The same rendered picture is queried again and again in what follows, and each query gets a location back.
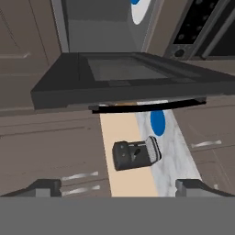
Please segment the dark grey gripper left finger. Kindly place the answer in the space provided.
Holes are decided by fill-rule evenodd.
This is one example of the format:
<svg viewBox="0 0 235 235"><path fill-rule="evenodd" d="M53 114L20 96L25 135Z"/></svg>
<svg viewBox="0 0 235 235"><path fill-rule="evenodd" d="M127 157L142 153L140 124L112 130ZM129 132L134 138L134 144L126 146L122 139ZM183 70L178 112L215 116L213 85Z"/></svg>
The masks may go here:
<svg viewBox="0 0 235 235"><path fill-rule="evenodd" d="M61 197L60 179L38 179L26 188L2 195L2 197Z"/></svg>

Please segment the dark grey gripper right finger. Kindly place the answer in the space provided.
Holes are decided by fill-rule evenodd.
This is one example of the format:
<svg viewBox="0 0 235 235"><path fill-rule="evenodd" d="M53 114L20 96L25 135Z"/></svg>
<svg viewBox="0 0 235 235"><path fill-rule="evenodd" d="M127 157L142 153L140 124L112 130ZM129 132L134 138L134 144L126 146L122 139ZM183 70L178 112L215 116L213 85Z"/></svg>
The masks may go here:
<svg viewBox="0 0 235 235"><path fill-rule="evenodd" d="M214 189L199 179L177 179L176 197L235 197L235 195Z"/></svg>

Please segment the black microwave door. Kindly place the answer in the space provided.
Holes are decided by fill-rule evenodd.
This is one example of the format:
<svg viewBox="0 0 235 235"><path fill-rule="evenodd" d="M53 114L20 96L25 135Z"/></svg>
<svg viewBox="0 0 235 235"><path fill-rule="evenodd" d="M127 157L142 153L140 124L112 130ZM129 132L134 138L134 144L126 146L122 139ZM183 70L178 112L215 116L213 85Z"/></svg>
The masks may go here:
<svg viewBox="0 0 235 235"><path fill-rule="evenodd" d="M34 108L134 106L235 95L235 76L145 52L63 53L31 90Z"/></svg>

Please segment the grey microwave oven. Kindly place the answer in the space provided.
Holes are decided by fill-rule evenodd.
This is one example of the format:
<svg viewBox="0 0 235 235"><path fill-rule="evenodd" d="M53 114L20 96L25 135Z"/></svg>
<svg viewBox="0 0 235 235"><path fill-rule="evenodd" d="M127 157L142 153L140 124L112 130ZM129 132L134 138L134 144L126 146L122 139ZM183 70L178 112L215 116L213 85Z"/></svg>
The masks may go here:
<svg viewBox="0 0 235 235"><path fill-rule="evenodd" d="M139 25L130 0L51 0L64 52L235 60L235 0L158 0Z"/></svg>

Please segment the white round microwave plate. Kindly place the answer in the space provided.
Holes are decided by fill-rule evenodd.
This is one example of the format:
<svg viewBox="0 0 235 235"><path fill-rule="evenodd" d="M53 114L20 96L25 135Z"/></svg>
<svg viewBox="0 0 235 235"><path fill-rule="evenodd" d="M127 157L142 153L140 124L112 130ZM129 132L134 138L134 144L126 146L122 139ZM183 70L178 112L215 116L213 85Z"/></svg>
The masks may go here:
<svg viewBox="0 0 235 235"><path fill-rule="evenodd" d="M130 0L133 23L139 25L158 0Z"/></svg>

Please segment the brown cupboard door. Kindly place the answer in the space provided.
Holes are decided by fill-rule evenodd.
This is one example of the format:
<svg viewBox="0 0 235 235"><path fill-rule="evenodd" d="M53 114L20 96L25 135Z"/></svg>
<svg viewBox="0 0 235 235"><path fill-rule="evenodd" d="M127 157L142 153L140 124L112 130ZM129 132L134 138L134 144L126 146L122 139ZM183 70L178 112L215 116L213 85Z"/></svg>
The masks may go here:
<svg viewBox="0 0 235 235"><path fill-rule="evenodd" d="M61 54L50 0L0 0L0 108L30 107L30 90Z"/></svg>
<svg viewBox="0 0 235 235"><path fill-rule="evenodd" d="M62 181L64 176L98 176ZM100 117L86 111L0 117L0 195L38 179L60 179L62 192L100 185L66 197L110 197Z"/></svg>

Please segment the brown drawer front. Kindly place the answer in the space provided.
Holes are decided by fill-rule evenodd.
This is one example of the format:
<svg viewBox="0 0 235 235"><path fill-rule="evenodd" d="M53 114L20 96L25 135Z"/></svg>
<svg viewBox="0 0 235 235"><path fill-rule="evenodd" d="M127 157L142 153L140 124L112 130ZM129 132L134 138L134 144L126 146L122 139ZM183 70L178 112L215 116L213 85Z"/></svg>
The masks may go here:
<svg viewBox="0 0 235 235"><path fill-rule="evenodd" d="M173 114L203 182L235 195L235 95L210 97L203 106L175 109ZM191 147L213 140L222 143Z"/></svg>

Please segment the black toaster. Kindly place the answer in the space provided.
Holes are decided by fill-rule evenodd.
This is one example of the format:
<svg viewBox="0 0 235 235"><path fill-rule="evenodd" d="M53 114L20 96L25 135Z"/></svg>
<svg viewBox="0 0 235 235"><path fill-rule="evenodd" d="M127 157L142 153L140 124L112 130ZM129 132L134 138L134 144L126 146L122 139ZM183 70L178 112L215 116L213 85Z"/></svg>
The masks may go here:
<svg viewBox="0 0 235 235"><path fill-rule="evenodd" d="M112 155L117 171L152 166L162 158L157 140L153 136L144 141L115 142Z"/></svg>

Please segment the blue round plate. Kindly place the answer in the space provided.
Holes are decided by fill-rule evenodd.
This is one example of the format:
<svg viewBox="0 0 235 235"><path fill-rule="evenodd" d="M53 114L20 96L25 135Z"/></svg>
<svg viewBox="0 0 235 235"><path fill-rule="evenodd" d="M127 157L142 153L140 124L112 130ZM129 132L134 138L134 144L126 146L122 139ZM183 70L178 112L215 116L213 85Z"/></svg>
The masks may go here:
<svg viewBox="0 0 235 235"><path fill-rule="evenodd" d="M156 136L161 136L165 131L165 116L162 110L151 112L151 128Z"/></svg>

